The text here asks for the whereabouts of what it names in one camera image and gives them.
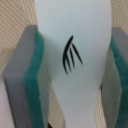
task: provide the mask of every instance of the black logo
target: black logo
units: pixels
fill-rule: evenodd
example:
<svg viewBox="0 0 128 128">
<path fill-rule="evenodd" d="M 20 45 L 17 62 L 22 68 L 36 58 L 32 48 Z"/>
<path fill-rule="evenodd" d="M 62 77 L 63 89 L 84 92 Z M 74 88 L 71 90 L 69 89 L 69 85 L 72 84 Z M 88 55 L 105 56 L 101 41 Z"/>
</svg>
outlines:
<svg viewBox="0 0 128 128">
<path fill-rule="evenodd" d="M 81 59 L 81 57 L 80 57 L 80 55 L 79 55 L 79 53 L 78 53 L 78 51 L 77 51 L 75 45 L 72 44 L 72 48 L 70 48 L 70 45 L 71 45 L 71 43 L 72 43 L 72 40 L 73 40 L 73 36 L 70 37 L 70 39 L 69 39 L 69 41 L 68 41 L 68 43 L 67 43 L 67 45 L 66 45 L 66 47 L 65 47 L 65 49 L 64 49 L 64 53 L 63 53 L 63 66 L 64 66 L 64 70 L 65 70 L 65 72 L 66 72 L 67 74 L 68 74 L 68 72 L 67 72 L 67 69 L 66 69 L 66 61 L 67 61 L 67 64 L 68 64 L 68 66 L 69 66 L 69 69 L 70 69 L 70 71 L 71 71 L 71 66 L 70 66 L 70 62 L 69 62 L 68 55 L 67 55 L 67 52 L 68 52 L 69 49 L 70 49 L 70 56 L 71 56 L 71 59 L 72 59 L 73 67 L 75 68 L 75 62 L 74 62 L 74 58 L 73 58 L 72 48 L 73 48 L 73 50 L 75 51 L 75 53 L 76 53 L 76 55 L 77 55 L 79 61 L 81 62 L 81 64 L 83 64 L 82 59 Z"/>
</svg>

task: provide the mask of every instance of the teal edge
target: teal edge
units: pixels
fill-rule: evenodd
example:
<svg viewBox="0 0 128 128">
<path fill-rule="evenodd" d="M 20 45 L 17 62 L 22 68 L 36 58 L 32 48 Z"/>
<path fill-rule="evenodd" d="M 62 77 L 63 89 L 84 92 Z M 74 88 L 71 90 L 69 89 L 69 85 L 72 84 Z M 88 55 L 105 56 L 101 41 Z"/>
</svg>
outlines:
<svg viewBox="0 0 128 128">
<path fill-rule="evenodd" d="M 24 75 L 24 82 L 32 126 L 33 128 L 44 128 L 37 80 L 43 59 L 44 42 L 37 29 L 35 32 L 35 42 L 35 51 L 30 66 Z"/>
<path fill-rule="evenodd" d="M 122 96 L 121 96 L 120 108 L 119 108 L 119 113 L 115 128 L 127 128 L 128 127 L 128 65 L 125 62 L 121 53 L 119 52 L 113 38 L 111 41 L 111 49 L 114 54 L 115 64 L 119 71 L 120 81 L 122 85 Z"/>
</svg>

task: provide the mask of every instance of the gray panel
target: gray panel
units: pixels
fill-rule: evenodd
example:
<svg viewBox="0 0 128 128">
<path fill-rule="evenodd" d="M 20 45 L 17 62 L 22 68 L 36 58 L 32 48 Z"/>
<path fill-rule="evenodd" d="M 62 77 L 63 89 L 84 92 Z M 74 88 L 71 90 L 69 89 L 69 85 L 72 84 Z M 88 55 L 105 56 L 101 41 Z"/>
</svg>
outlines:
<svg viewBox="0 0 128 128">
<path fill-rule="evenodd" d="M 32 128 L 27 108 L 23 76 L 29 67 L 34 53 L 35 30 L 36 26 L 28 26 L 25 29 L 17 48 L 3 72 L 16 128 Z"/>
<path fill-rule="evenodd" d="M 120 53 L 128 63 L 128 35 L 121 28 L 113 28 L 112 35 Z"/>
</svg>

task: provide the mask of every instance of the green stripe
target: green stripe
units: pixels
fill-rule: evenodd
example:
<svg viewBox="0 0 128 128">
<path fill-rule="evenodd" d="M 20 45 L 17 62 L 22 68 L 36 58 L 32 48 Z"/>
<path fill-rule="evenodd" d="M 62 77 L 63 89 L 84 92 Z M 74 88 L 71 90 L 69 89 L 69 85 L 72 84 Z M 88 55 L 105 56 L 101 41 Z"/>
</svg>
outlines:
<svg viewBox="0 0 128 128">
<path fill-rule="evenodd" d="M 35 51 L 30 66 L 24 75 L 24 83 L 32 126 L 33 128 L 44 128 L 37 80 L 43 58 L 44 43 L 37 30 L 35 32 L 35 42 Z"/>
<path fill-rule="evenodd" d="M 115 128 L 128 127 L 128 65 L 123 56 L 119 52 L 114 39 L 111 41 L 111 49 L 113 50 L 115 63 L 119 71 L 120 81 L 122 85 L 122 96 L 120 108 Z"/>
</svg>

